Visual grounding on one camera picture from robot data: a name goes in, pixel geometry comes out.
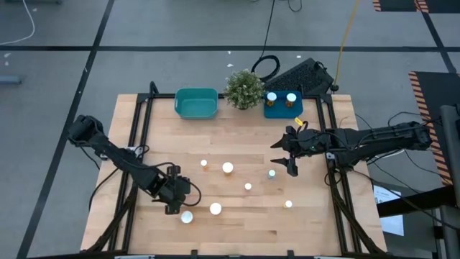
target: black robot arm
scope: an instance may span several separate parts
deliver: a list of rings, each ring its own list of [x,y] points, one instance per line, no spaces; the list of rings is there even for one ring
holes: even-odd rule
[[[190,180],[179,176],[180,166],[171,162],[145,165],[137,159],[134,151],[118,148],[105,136],[102,123],[91,116],[80,115],[69,128],[69,141],[76,147],[92,147],[95,154],[104,154],[114,165],[126,171],[138,187],[157,201],[164,202],[166,214],[178,214],[190,193]],[[169,165],[167,173],[158,166]]]
[[[271,148],[281,147],[289,152],[289,159],[271,160],[287,167],[287,173],[297,176],[295,159],[322,153],[333,155],[333,169],[350,171],[360,161],[393,150],[426,150],[432,142],[429,128],[418,122],[400,123],[391,127],[368,130],[315,129],[286,127],[280,141]]]

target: potted plant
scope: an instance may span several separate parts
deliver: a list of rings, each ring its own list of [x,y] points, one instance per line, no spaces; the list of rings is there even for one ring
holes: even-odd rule
[[[264,83],[255,73],[245,69],[233,73],[225,89],[227,101],[235,108],[245,110],[263,102]]]

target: wooden tabletop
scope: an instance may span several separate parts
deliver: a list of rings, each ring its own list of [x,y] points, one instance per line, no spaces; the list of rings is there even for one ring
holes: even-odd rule
[[[118,97],[109,139],[119,147],[127,146],[136,97]],[[183,120],[174,111],[173,103],[174,99],[153,101],[147,137],[150,151],[144,163],[171,161],[180,165],[182,174],[201,189],[203,198],[198,206],[182,207],[181,211],[193,213],[193,221],[183,224],[180,215],[165,215],[164,204],[152,203],[151,197],[140,191],[130,253],[189,255],[196,249],[200,255],[286,255],[286,250],[294,250],[296,255],[340,255],[331,191],[323,182],[327,172],[324,155],[297,159],[299,176],[295,178],[282,165],[270,162],[288,155],[281,149],[270,149],[270,145],[282,137],[287,125],[297,127],[293,119],[265,119],[262,105],[240,111],[221,99],[215,119]],[[333,107],[337,124],[357,128],[350,96],[333,96]],[[309,128],[319,130],[315,101],[303,100],[303,108],[299,117],[309,122]],[[323,110],[329,126],[326,105]],[[200,165],[202,159],[208,161],[207,171]],[[234,165],[230,176],[222,171],[225,162]],[[368,174],[363,162],[355,168]],[[113,169],[110,161],[102,162],[98,182]],[[270,169],[276,170],[271,180],[267,177]],[[82,248],[91,246],[112,220],[120,179],[118,173],[94,197]],[[252,184],[251,191],[244,189],[245,183]],[[352,172],[349,183],[357,220],[386,250],[371,183]],[[192,190],[187,202],[196,199],[197,192]],[[293,202],[291,209],[282,207],[286,200]],[[209,212],[214,202],[223,207],[218,216]],[[352,250],[345,218],[344,224]],[[119,235],[118,247],[122,236]]]

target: teal bowl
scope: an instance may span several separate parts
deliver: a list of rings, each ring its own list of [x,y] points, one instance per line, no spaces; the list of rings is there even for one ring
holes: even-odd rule
[[[212,88],[182,88],[175,94],[175,111],[182,119],[212,119],[218,94]]]

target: white paper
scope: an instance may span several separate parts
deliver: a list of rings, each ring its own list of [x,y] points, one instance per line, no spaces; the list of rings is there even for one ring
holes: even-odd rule
[[[399,191],[394,191],[396,194],[401,195]],[[374,197],[377,204],[381,202],[399,199],[398,196],[392,194],[386,189],[374,186]],[[404,221],[402,215],[380,218],[382,230],[395,235],[404,236]]]

